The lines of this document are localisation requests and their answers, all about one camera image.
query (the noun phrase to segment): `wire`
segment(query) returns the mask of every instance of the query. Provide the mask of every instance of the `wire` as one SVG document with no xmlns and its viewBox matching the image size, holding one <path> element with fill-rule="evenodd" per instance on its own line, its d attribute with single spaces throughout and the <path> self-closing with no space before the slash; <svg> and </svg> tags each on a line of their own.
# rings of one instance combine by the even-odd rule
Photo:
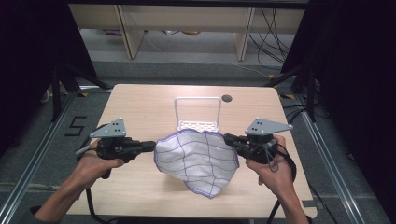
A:
<svg viewBox="0 0 396 224">
<path fill-rule="evenodd" d="M 293 159 L 290 157 L 290 154 L 289 154 L 288 150 L 284 146 L 282 146 L 282 145 L 280 145 L 278 143 L 276 143 L 276 145 L 278 147 L 282 147 L 286 151 L 286 153 L 282 153 L 282 152 L 277 150 L 276 153 L 281 155 L 283 158 L 285 158 L 286 162 L 290 166 L 290 168 L 291 168 L 291 179 L 294 182 L 294 180 L 295 180 L 295 178 L 297 176 L 296 164 L 294 163 Z M 280 206 L 280 202 L 279 202 L 279 200 L 276 200 L 274 208 L 272 209 L 272 211 L 270 213 L 270 216 L 268 217 L 267 224 L 271 224 L 272 223 L 272 221 L 274 219 L 274 216 L 275 216 L 275 213 L 276 213 L 277 209 L 279 208 L 279 206 Z"/>
<path fill-rule="evenodd" d="M 326 211 L 329 213 L 330 217 L 332 218 L 332 221 L 336 224 L 338 224 L 337 219 L 335 218 L 335 216 L 332 214 L 332 212 L 330 211 L 329 207 L 327 207 L 326 203 L 323 202 L 323 200 L 320 198 L 319 194 L 317 193 L 317 191 L 314 189 L 314 187 L 312 187 L 312 185 L 309 183 L 308 181 L 308 186 L 309 188 L 312 189 L 312 191 L 314 191 L 315 195 L 317 195 L 318 199 L 320 200 L 321 204 L 323 205 L 323 207 L 326 209 Z"/>
<path fill-rule="evenodd" d="M 163 52 L 162 50 L 160 50 L 159 48 L 157 48 L 157 47 L 156 47 L 148 38 L 146 38 L 144 35 L 143 35 L 143 38 L 144 38 L 145 40 L 147 40 L 148 43 L 149 43 L 152 47 L 154 47 L 156 50 L 158 50 L 159 52 Z M 190 63 L 190 62 L 185 62 L 185 61 L 181 61 L 181 60 L 170 60 L 170 59 L 167 59 L 167 58 L 164 58 L 164 59 L 165 59 L 166 61 L 168 61 L 168 62 L 174 62 L 174 63 Z M 262 76 L 264 76 L 264 77 L 268 77 L 268 78 L 269 78 L 268 75 L 265 75 L 265 74 L 261 73 L 261 72 L 258 71 L 258 70 L 251 69 L 251 68 L 246 68 L 246 67 L 244 67 L 244 66 L 242 66 L 242 65 L 235 64 L 235 63 L 192 62 L 192 64 L 199 64 L 199 63 L 207 63 L 207 64 L 229 64 L 229 65 L 233 65 L 233 66 L 236 66 L 236 67 L 239 67 L 239 68 L 248 70 L 248 71 L 252 71 L 252 72 L 258 73 L 258 74 L 260 74 L 260 75 L 262 75 Z"/>
<path fill-rule="evenodd" d="M 273 69 L 273 70 L 280 70 L 280 68 L 275 68 L 275 67 L 269 67 L 266 66 L 264 64 L 262 64 L 262 61 L 260 61 L 260 52 L 263 51 L 265 52 L 268 56 L 272 57 L 273 59 L 279 61 L 280 63 L 283 63 L 282 61 L 280 61 L 280 59 L 278 59 L 275 55 L 273 55 L 271 52 L 267 51 L 266 49 L 262 48 L 262 44 L 259 45 L 251 35 L 249 35 L 250 39 L 253 41 L 253 43 L 256 45 L 256 47 L 259 49 L 259 51 L 257 52 L 257 61 L 259 62 L 259 64 L 264 67 L 264 68 L 268 68 L 268 69 Z"/>
<path fill-rule="evenodd" d="M 280 53 L 281 53 L 283 59 L 286 59 L 285 53 L 287 53 L 287 52 L 286 52 L 285 50 L 283 50 L 282 47 L 281 47 L 280 45 L 282 45 L 282 46 L 285 47 L 286 49 L 290 49 L 290 48 L 287 47 L 285 44 L 283 44 L 283 42 L 282 42 L 282 41 L 279 39 L 279 37 L 277 36 L 277 28 L 276 28 L 276 9 L 273 8 L 273 18 L 272 18 L 271 24 L 270 24 L 270 22 L 267 20 L 263 8 L 262 8 L 262 15 L 263 15 L 263 17 L 264 17 L 264 19 L 265 19 L 265 22 L 267 23 L 267 26 L 268 26 L 268 32 L 267 32 L 267 35 L 265 36 L 265 38 L 263 39 L 263 41 L 265 41 L 266 37 L 271 33 L 272 37 L 274 38 L 274 40 L 275 40 L 276 43 L 277 43 L 277 48 L 274 47 L 274 46 L 272 46 L 272 45 L 270 45 L 270 44 L 268 44 L 266 41 L 265 41 L 265 43 L 266 43 L 268 46 L 270 46 L 270 47 L 272 47 L 272 48 L 274 48 L 274 49 L 278 49 L 278 50 L 280 51 Z"/>
<path fill-rule="evenodd" d="M 256 45 L 256 47 L 259 49 L 259 52 L 262 51 L 265 54 L 267 54 L 268 56 L 270 56 L 271 58 L 275 59 L 277 62 L 279 63 L 283 63 L 284 61 L 278 57 L 275 56 L 275 54 L 271 53 L 270 51 L 268 51 L 267 49 L 264 49 L 262 47 L 262 44 L 264 42 L 262 42 L 260 45 L 256 42 L 256 40 L 253 38 L 253 36 L 251 36 L 251 34 L 249 34 L 250 39 L 253 41 L 253 43 Z"/>
<path fill-rule="evenodd" d="M 307 109 L 307 106 L 304 105 L 304 106 L 302 106 L 301 108 L 296 109 L 296 110 L 290 112 L 288 115 L 286 115 L 286 118 L 287 118 L 288 116 L 290 116 L 290 115 L 293 115 L 293 116 L 291 117 L 291 119 L 289 119 L 288 124 L 292 124 L 292 123 L 294 122 L 294 119 L 295 119 L 299 114 L 301 114 L 303 111 L 305 111 L 306 109 Z"/>
<path fill-rule="evenodd" d="M 97 127 L 94 131 L 97 131 L 97 130 L 101 129 L 102 127 L 105 127 L 105 126 L 106 126 L 106 124 L 102 124 L 102 125 L 100 125 L 99 127 Z M 90 138 L 90 136 L 88 135 L 88 137 L 85 138 L 85 140 L 84 140 L 84 142 L 82 143 L 82 145 L 81 145 L 80 148 L 84 148 L 85 146 L 87 146 L 87 145 L 88 145 L 88 142 L 90 141 L 90 139 L 91 139 L 91 138 Z M 99 218 L 99 216 L 97 216 L 97 215 L 95 214 L 95 210 L 94 210 L 94 208 L 93 208 L 93 200 L 92 200 L 91 189 L 90 189 L 90 188 L 87 188 L 87 189 L 85 189 L 85 192 L 86 192 L 86 194 L 87 194 L 88 208 L 90 209 L 91 217 L 92 217 L 95 221 L 97 221 L 97 222 L 99 222 L 99 223 L 103 223 L 103 224 L 111 224 L 111 223 L 110 223 L 111 221 L 116 220 L 116 218 L 112 218 L 112 219 L 110 219 L 109 221 L 104 221 L 103 219 Z"/>
</svg>

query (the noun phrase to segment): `black cable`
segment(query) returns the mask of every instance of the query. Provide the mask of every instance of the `black cable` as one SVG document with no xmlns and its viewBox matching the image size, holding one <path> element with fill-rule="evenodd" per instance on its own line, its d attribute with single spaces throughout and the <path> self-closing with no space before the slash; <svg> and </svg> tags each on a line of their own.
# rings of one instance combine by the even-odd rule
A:
<svg viewBox="0 0 396 224">
<path fill-rule="evenodd" d="M 318 194 L 317 191 L 314 189 L 314 187 L 312 187 L 312 185 L 309 183 L 309 181 L 308 181 L 308 186 L 309 186 L 309 188 L 312 189 L 312 191 L 314 191 L 315 195 L 317 195 L 317 197 L 318 197 L 318 199 L 320 200 L 320 202 L 322 203 L 323 207 L 326 209 L 326 211 L 329 213 L 330 217 L 332 218 L 332 221 L 333 221 L 335 224 L 338 224 L 338 221 L 337 221 L 337 219 L 335 218 L 335 216 L 332 214 L 332 212 L 330 211 L 330 209 L 327 207 L 326 203 L 323 202 L 323 200 L 320 198 L 319 194 Z"/>
<path fill-rule="evenodd" d="M 282 108 L 292 108 L 292 107 L 300 107 L 300 106 L 308 106 L 308 105 L 284 105 Z M 314 106 L 324 106 L 321 103 L 314 103 Z"/>
<path fill-rule="evenodd" d="M 101 218 L 99 218 L 99 216 L 97 216 L 95 214 L 95 210 L 93 208 L 91 189 L 85 189 L 85 192 L 87 193 L 88 207 L 90 208 L 90 214 L 91 214 L 91 217 L 93 218 L 93 220 L 95 220 L 99 223 L 102 223 L 102 224 L 109 224 L 109 222 L 102 220 Z"/>
<path fill-rule="evenodd" d="M 286 154 L 282 153 L 282 152 L 280 152 L 278 150 L 276 151 L 276 153 L 281 155 L 283 158 L 285 158 L 285 161 L 290 166 L 290 168 L 291 168 L 291 179 L 294 182 L 294 180 L 295 180 L 295 178 L 297 176 L 297 166 L 294 163 L 293 159 L 291 158 L 288 150 L 284 146 L 282 146 L 282 145 L 280 145 L 278 143 L 276 143 L 276 145 L 279 146 L 279 147 L 282 147 L 286 151 Z M 272 223 L 272 221 L 274 220 L 274 217 L 275 217 L 275 213 L 276 213 L 277 209 L 279 208 L 279 206 L 280 206 L 280 202 L 279 202 L 279 200 L 276 200 L 276 203 L 275 203 L 275 205 L 274 205 L 274 207 L 273 207 L 273 209 L 272 209 L 272 211 L 270 213 L 270 216 L 268 217 L 267 224 L 271 224 Z"/>
<path fill-rule="evenodd" d="M 267 18 L 266 18 L 266 16 L 265 16 L 265 13 L 264 13 L 264 10 L 263 10 L 263 9 L 262 9 L 262 15 L 263 15 L 263 17 L 264 17 L 264 19 L 265 19 L 265 22 L 267 23 L 267 26 L 268 26 L 268 33 L 267 33 L 267 35 L 265 36 L 264 41 L 265 41 L 266 37 L 269 35 L 269 33 L 271 33 L 272 36 L 273 36 L 273 38 L 274 38 L 274 40 L 275 40 L 276 43 L 277 43 L 278 48 L 276 48 L 276 47 L 274 47 L 274 46 L 268 44 L 267 42 L 265 42 L 265 43 L 266 43 L 268 46 L 271 46 L 271 47 L 274 48 L 274 49 L 278 49 L 278 50 L 280 51 L 281 55 L 283 56 L 283 59 L 286 59 L 286 55 L 285 55 L 285 53 L 284 53 L 285 50 L 283 50 L 282 47 L 281 47 L 280 45 L 283 45 L 286 49 L 290 49 L 290 48 L 287 47 L 285 44 L 283 44 L 283 42 L 282 42 L 282 41 L 279 39 L 279 37 L 277 36 L 277 28 L 276 28 L 276 9 L 273 8 L 273 19 L 272 19 L 272 21 L 271 21 L 271 24 L 270 24 L 269 21 L 267 20 Z"/>
<path fill-rule="evenodd" d="M 105 126 L 106 126 L 106 124 L 103 124 L 103 125 L 99 126 L 98 128 L 96 128 L 94 131 L 99 130 L 99 129 L 101 129 L 102 127 L 105 127 Z M 80 148 L 83 148 L 83 147 L 87 146 L 87 145 L 88 145 L 88 142 L 90 141 L 90 139 L 91 139 L 91 138 L 88 136 L 88 137 L 84 140 L 84 142 L 82 143 L 82 145 L 81 145 Z M 90 189 L 90 188 L 87 188 L 87 189 L 85 189 L 85 192 L 86 192 L 86 194 L 87 194 L 88 208 L 90 209 L 90 214 L 91 214 L 91 217 L 93 218 L 93 220 L 95 220 L 95 221 L 97 221 L 97 222 L 99 222 L 99 223 L 103 223 L 103 224 L 111 224 L 110 221 L 113 221 L 113 220 L 115 220 L 116 218 L 112 218 L 112 219 L 110 219 L 109 221 L 104 221 L 103 219 L 99 218 L 99 216 L 97 216 L 97 215 L 95 214 L 95 210 L 94 210 L 94 208 L 93 208 L 93 200 L 92 200 L 91 189 Z"/>
<path fill-rule="evenodd" d="M 262 39 L 262 41 L 266 41 L 266 37 L 262 37 L 262 34 L 259 33 L 259 37 Z M 274 47 L 272 45 L 270 45 L 268 42 L 265 42 L 265 44 L 267 44 L 268 47 L 270 47 L 271 49 L 278 49 L 277 47 Z"/>
<path fill-rule="evenodd" d="M 293 116 L 291 116 L 291 119 L 289 120 L 288 124 L 292 124 L 294 122 L 294 119 L 297 118 L 298 115 L 300 115 L 303 111 L 307 109 L 307 106 L 300 108 L 299 110 L 296 111 Z"/>
<path fill-rule="evenodd" d="M 298 106 L 298 107 L 306 107 L 306 105 L 297 105 L 297 106 Z M 287 118 L 288 116 L 290 116 L 290 115 L 296 113 L 297 111 L 300 111 L 300 110 L 301 110 L 301 108 L 298 108 L 298 109 L 295 109 L 295 110 L 289 112 L 289 114 L 286 115 L 286 118 Z"/>
<path fill-rule="evenodd" d="M 249 35 L 250 39 L 253 41 L 253 43 L 256 45 L 256 47 L 259 49 L 259 52 L 262 51 L 265 54 L 267 54 L 268 56 L 270 56 L 271 58 L 275 59 L 277 62 L 279 63 L 283 63 L 284 61 L 278 57 L 275 56 L 275 54 L 271 53 L 270 51 L 268 51 L 267 49 L 264 49 L 262 47 L 262 43 L 259 45 L 256 40 L 253 38 L 253 36 Z"/>
</svg>

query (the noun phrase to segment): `finger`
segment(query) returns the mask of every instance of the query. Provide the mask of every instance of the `finger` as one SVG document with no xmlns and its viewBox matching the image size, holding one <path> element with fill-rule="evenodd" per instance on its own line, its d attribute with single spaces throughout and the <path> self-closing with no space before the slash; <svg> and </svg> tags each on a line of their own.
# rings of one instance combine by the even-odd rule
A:
<svg viewBox="0 0 396 224">
<path fill-rule="evenodd" d="M 94 142 L 91 143 L 92 148 L 98 148 L 98 142 L 100 141 L 100 138 L 97 138 Z"/>
<path fill-rule="evenodd" d="M 282 145 L 283 147 L 286 147 L 286 139 L 284 136 L 274 134 L 274 138 L 278 144 Z"/>
<path fill-rule="evenodd" d="M 263 184 L 262 179 L 259 177 L 259 185 L 261 186 Z"/>
<path fill-rule="evenodd" d="M 121 159 L 115 159 L 115 160 L 108 160 L 106 161 L 107 165 L 109 168 L 119 168 L 121 167 L 125 162 Z"/>
<path fill-rule="evenodd" d="M 254 171 L 259 170 L 263 166 L 263 164 L 260 164 L 260 163 L 254 161 L 254 160 L 246 160 L 245 164 L 247 165 L 248 168 L 250 168 L 250 169 L 252 169 Z"/>
</svg>

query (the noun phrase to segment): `cloth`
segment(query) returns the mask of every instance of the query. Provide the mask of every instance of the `cloth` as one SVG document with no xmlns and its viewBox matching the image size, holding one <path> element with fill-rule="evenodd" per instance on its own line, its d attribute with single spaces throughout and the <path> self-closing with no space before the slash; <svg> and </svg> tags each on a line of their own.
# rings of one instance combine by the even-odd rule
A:
<svg viewBox="0 0 396 224">
<path fill-rule="evenodd" d="M 159 171 L 184 181 L 192 192 L 207 198 L 224 189 L 239 167 L 233 147 L 220 133 L 184 129 L 157 141 L 154 161 Z"/>
</svg>

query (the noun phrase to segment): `hand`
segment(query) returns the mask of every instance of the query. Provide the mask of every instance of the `hand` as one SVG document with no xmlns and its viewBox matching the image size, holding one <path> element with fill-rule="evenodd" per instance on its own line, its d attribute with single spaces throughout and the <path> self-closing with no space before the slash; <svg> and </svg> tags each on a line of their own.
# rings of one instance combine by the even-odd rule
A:
<svg viewBox="0 0 396 224">
<path fill-rule="evenodd" d="M 285 137 L 274 135 L 274 138 L 279 145 L 286 147 Z M 287 154 L 283 147 L 278 147 L 277 150 Z M 276 172 L 273 172 L 269 166 L 275 168 L 276 162 L 278 168 Z M 246 165 L 259 176 L 259 185 L 264 184 L 276 196 L 280 196 L 281 193 L 294 189 L 291 178 L 291 168 L 281 155 L 276 154 L 274 160 L 269 164 L 260 164 L 253 160 L 246 160 Z"/>
<path fill-rule="evenodd" d="M 274 138 L 278 144 L 286 147 L 286 141 L 283 136 L 274 135 Z M 287 151 L 283 147 L 277 147 L 277 150 L 287 154 Z M 275 168 L 276 162 L 278 168 L 277 170 L 272 169 L 276 170 L 276 172 L 273 172 L 270 166 Z M 269 164 L 260 164 L 253 160 L 247 160 L 246 164 L 248 168 L 254 170 L 259 175 L 259 185 L 264 184 L 278 198 L 289 224 L 308 223 L 308 219 L 301 207 L 300 199 L 293 186 L 291 168 L 281 155 L 276 154 L 274 160 Z"/>
<path fill-rule="evenodd" d="M 60 222 L 80 193 L 90 188 L 107 170 L 121 167 L 123 160 L 102 160 L 91 150 L 84 153 L 73 173 L 62 183 L 54 194 L 35 213 L 42 221 Z"/>
<path fill-rule="evenodd" d="M 92 148 L 96 148 L 97 141 L 92 143 Z M 102 160 L 96 152 L 91 150 L 84 153 L 78 162 L 77 167 L 70 175 L 70 179 L 75 180 L 77 186 L 87 189 L 90 188 L 96 179 L 103 176 L 107 170 L 121 167 L 124 161 L 121 159 Z"/>
</svg>

